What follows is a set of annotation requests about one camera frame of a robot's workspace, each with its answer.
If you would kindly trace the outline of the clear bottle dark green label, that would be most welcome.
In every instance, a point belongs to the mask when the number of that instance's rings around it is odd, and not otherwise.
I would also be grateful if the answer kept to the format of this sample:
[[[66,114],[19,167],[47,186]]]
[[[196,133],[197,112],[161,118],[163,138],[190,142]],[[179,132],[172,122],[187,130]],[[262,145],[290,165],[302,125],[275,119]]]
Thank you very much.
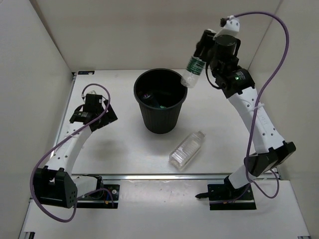
[[[194,88],[203,68],[205,66],[205,62],[200,58],[191,56],[188,65],[182,75],[181,84],[187,88]]]

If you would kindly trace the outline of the clear bottle blue label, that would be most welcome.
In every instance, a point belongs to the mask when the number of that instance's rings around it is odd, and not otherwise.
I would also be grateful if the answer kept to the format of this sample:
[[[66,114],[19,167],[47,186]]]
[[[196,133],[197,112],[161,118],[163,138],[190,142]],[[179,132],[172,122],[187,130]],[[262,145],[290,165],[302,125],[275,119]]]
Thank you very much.
[[[155,96],[153,92],[145,92],[142,94],[142,100],[154,100]]]

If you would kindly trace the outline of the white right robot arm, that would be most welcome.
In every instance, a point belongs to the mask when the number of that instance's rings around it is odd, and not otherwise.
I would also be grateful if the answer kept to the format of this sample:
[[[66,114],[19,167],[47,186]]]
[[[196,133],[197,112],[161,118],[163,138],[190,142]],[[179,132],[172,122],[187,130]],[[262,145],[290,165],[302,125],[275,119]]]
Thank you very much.
[[[234,36],[217,36],[207,29],[195,51],[195,56],[203,60],[205,69],[215,78],[213,87],[223,92],[249,132],[244,164],[225,178],[221,189],[229,199],[237,198],[258,176],[280,165],[296,151],[295,144],[287,142],[272,124],[248,70],[238,65],[240,44]]]

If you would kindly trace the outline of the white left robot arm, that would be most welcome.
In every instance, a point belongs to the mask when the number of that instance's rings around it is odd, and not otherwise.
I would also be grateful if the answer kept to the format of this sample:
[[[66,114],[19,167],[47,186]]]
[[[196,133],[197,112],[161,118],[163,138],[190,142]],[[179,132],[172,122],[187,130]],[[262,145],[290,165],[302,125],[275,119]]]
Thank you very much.
[[[73,113],[65,137],[71,136],[67,142],[59,146],[54,155],[42,167],[37,168],[33,177],[33,189],[40,204],[71,208],[77,198],[90,195],[93,199],[103,197],[105,188],[101,176],[85,174],[71,178],[75,161],[91,134],[118,118],[111,106],[96,122],[76,132],[82,126],[101,114],[104,109],[98,106],[89,111],[87,106],[79,106]]]

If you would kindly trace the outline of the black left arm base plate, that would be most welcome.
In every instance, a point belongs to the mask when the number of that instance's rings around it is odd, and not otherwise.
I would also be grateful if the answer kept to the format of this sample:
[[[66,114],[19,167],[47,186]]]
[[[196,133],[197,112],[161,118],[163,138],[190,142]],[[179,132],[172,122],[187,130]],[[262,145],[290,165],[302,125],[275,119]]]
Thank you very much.
[[[108,192],[101,191],[80,199],[77,203],[77,208],[117,209],[120,196],[120,181],[104,181],[104,188],[111,193],[112,199]]]

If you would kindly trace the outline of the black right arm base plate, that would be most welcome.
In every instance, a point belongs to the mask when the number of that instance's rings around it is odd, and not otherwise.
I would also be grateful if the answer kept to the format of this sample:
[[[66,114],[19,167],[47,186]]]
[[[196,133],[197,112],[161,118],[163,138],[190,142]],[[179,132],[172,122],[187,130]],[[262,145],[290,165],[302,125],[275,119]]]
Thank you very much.
[[[199,193],[197,199],[209,199],[211,211],[256,210],[251,184],[233,189],[231,184],[208,184],[207,192]]]

